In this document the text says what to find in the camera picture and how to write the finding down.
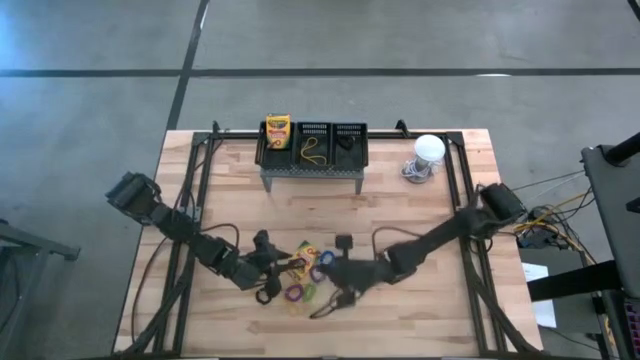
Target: black plastic basket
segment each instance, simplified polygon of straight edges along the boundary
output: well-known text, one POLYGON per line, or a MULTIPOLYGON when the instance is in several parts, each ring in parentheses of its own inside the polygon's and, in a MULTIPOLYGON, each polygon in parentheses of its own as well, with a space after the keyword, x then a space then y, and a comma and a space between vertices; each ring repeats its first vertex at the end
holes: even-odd
POLYGON ((296 167, 310 170, 331 169, 333 164, 331 158, 331 123, 299 122, 295 127, 294 140, 293 156, 296 167), (302 156, 302 150, 305 146, 308 149, 304 151, 305 156, 302 156))
POLYGON ((356 171, 369 165, 367 124, 333 124, 331 139, 333 170, 356 171))
POLYGON ((294 140, 295 140, 295 123, 291 122, 291 138, 287 147, 284 149, 269 149, 269 140, 267 139, 267 123, 260 123, 258 132, 258 145, 256 146, 255 163, 263 169, 268 170, 289 170, 294 161, 294 140))

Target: butcher block tabletop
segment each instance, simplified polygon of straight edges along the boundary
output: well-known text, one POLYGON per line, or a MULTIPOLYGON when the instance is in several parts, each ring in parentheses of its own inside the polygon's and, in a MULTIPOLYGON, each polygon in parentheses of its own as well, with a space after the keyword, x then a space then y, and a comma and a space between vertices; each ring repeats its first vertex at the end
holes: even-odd
MULTIPOLYGON (((485 129, 461 130, 474 183, 500 181, 485 129)), ((173 204, 184 180, 193 131, 169 131, 155 181, 163 201, 173 204)), ((396 226, 424 233, 452 216, 444 166, 425 184, 403 179, 400 169, 412 157, 415 140, 369 140, 369 166, 361 195, 352 180, 274 179, 265 192, 260 168, 254 164, 255 140, 227 140, 213 156, 202 228, 234 223, 240 229, 240 251, 253 250, 253 237, 266 229, 271 242, 293 253, 303 241, 319 250, 334 248, 336 234, 353 235, 351 258, 372 258, 371 233, 380 226, 396 226)), ((454 167, 461 199, 462 173, 455 146, 454 167)), ((197 192, 199 171, 193 193, 197 192)), ((210 233, 235 240, 233 230, 210 233)), ((131 310, 142 272, 162 234, 146 227, 123 308, 114 350, 131 344, 131 310)), ((408 240, 407 235, 380 232, 378 249, 408 240)), ((171 241, 165 241, 140 294, 135 335, 158 309, 167 273, 171 241)), ((512 237, 496 236, 489 259, 500 306, 516 328, 541 349, 520 257, 512 237)), ((292 280, 282 274, 286 288, 292 280)), ((396 284, 375 286, 355 307, 311 320, 333 291, 329 281, 307 303, 291 303, 279 295, 268 305, 255 300, 255 290, 240 291, 229 280, 197 264, 189 302, 183 356, 203 357, 397 357, 473 356, 478 348, 473 332, 460 246, 454 240, 429 254, 415 275, 396 284)), ((167 339, 173 339, 174 306, 167 339)), ((483 318, 492 343, 489 315, 483 318)))

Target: concrete floor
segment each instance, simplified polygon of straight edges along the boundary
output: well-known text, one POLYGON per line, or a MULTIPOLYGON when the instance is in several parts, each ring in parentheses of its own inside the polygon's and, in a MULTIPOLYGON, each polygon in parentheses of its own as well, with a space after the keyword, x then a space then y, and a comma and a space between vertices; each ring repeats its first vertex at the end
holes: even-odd
MULTIPOLYGON (((198 0, 0 3, 0 69, 180 69, 198 0)), ((569 68, 640 64, 624 0, 213 0, 195 68, 569 68)), ((16 359, 106 355, 140 227, 104 193, 152 176, 177 78, 0 78, 0 217, 82 246, 51 261, 16 359)), ((580 149, 639 130, 640 77, 191 79, 177 127, 254 128, 267 112, 371 128, 489 128, 515 187, 581 168, 580 149)), ((527 205, 557 203, 580 178, 527 205)), ((529 199, 544 190, 523 191, 529 199)), ((610 252, 595 207, 572 224, 610 252)), ((597 357, 543 331, 554 354, 597 357)), ((576 339, 589 342, 576 335, 576 339)))

